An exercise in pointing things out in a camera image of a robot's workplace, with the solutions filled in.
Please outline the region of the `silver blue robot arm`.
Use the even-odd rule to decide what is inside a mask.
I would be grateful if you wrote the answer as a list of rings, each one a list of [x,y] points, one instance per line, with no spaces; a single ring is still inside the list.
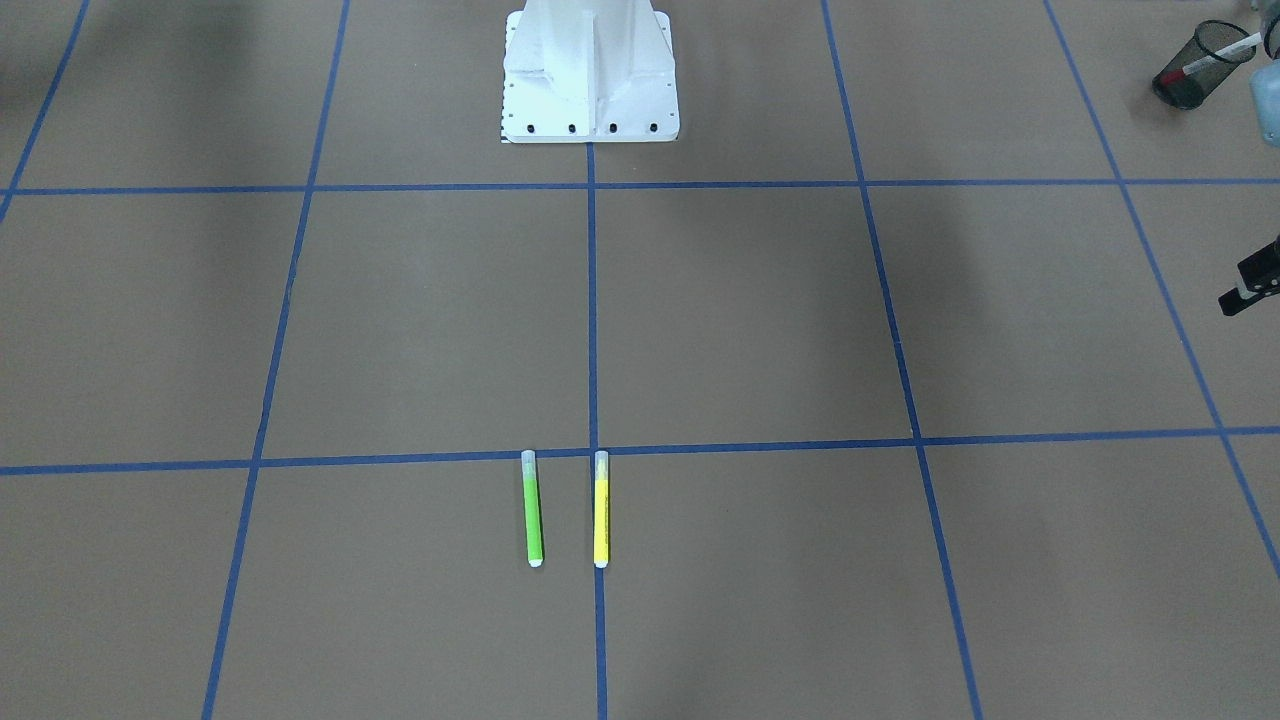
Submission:
[[[1236,41],[1216,51],[1221,61],[1240,60],[1248,49],[1262,51],[1270,63],[1251,77],[1251,92],[1263,141],[1279,146],[1279,3],[1252,1],[1251,8],[1258,15],[1260,28],[1249,38]],[[1236,265],[1239,281],[1235,288],[1219,297],[1219,306],[1225,316],[1235,316],[1257,302],[1279,292],[1279,240],[1272,240],[1262,249],[1239,261]]]

